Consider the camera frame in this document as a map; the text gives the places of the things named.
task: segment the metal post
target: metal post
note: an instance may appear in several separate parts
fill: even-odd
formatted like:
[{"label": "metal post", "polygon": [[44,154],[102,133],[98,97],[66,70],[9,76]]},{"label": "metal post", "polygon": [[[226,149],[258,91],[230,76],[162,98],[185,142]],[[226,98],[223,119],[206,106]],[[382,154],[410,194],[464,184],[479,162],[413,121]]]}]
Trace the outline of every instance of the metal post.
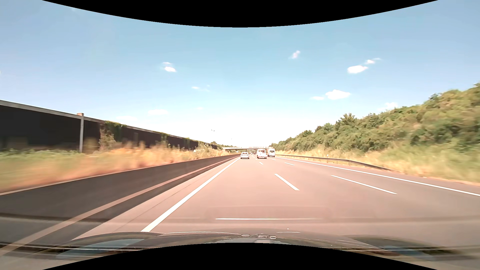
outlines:
[{"label": "metal post", "polygon": [[77,115],[80,115],[80,145],[78,146],[78,151],[80,153],[83,152],[84,148],[84,114],[83,112],[77,113]]}]

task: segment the road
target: road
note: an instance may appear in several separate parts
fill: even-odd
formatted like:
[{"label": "road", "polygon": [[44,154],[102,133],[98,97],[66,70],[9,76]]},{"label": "road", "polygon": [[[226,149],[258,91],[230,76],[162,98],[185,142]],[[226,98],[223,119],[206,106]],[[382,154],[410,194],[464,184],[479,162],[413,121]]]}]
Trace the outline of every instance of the road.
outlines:
[{"label": "road", "polygon": [[78,238],[256,227],[478,245],[479,209],[477,186],[250,155],[196,176]]}]

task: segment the hillside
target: hillside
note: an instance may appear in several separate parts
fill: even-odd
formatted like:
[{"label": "hillside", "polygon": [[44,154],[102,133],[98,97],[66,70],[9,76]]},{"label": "hillside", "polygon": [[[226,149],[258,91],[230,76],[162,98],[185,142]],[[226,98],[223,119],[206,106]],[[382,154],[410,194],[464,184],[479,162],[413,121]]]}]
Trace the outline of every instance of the hillside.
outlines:
[{"label": "hillside", "polygon": [[423,104],[356,118],[273,143],[280,152],[350,158],[422,176],[480,182],[480,83]]}]

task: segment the white cloud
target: white cloud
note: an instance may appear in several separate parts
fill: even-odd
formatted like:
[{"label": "white cloud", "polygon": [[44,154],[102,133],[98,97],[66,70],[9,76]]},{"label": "white cloud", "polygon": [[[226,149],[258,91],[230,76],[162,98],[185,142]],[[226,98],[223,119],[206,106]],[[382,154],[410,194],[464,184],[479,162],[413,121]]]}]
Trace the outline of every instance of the white cloud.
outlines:
[{"label": "white cloud", "polygon": [[340,98],[347,98],[350,96],[350,93],[343,92],[340,90],[333,90],[332,92],[326,93],[329,99],[340,99]]},{"label": "white cloud", "polygon": [[295,58],[297,58],[297,57],[299,56],[299,54],[300,54],[300,51],[298,50],[298,51],[294,52],[294,53],[292,54],[292,56],[290,56],[290,58],[291,58],[291,59],[295,59]]},{"label": "white cloud", "polygon": [[210,92],[210,90],[208,90],[207,88],[200,88],[200,87],[197,87],[197,86],[192,86],[193,89],[196,89],[200,92]]},{"label": "white cloud", "polygon": [[137,118],[133,116],[117,116],[119,120],[127,120],[127,121],[136,121]]},{"label": "white cloud", "polygon": [[155,110],[149,110],[148,114],[149,115],[162,115],[162,114],[168,114],[168,111],[163,110],[163,109],[161,109],[161,110],[155,109]]},{"label": "white cloud", "polygon": [[364,66],[353,66],[353,67],[349,67],[347,68],[347,71],[348,73],[359,73],[359,72],[362,72],[364,70],[368,69],[368,67],[364,67]]},{"label": "white cloud", "polygon": [[395,109],[396,107],[398,107],[398,104],[396,102],[387,102],[387,103],[385,103],[385,107],[379,108],[378,110],[380,110],[380,111],[391,110],[391,109]]},{"label": "white cloud", "polygon": [[165,70],[168,72],[177,72],[174,68],[172,67],[165,67]]}]

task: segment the car hood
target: car hood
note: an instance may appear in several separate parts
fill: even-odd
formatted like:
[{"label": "car hood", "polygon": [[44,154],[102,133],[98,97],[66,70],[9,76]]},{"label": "car hood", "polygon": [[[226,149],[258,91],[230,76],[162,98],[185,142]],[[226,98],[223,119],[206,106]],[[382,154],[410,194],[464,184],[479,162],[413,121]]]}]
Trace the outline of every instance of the car hood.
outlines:
[{"label": "car hood", "polygon": [[265,228],[228,228],[202,232],[172,233],[107,233],[75,239],[56,246],[24,245],[12,253],[23,253],[21,257],[36,260],[35,263],[50,261],[48,265],[53,266],[150,248],[216,243],[262,243],[322,247],[395,259],[434,269],[471,269],[470,267],[453,265],[450,261],[470,261],[467,264],[475,265],[479,258],[478,256],[472,256],[465,250],[455,250],[379,235],[341,236]]}]

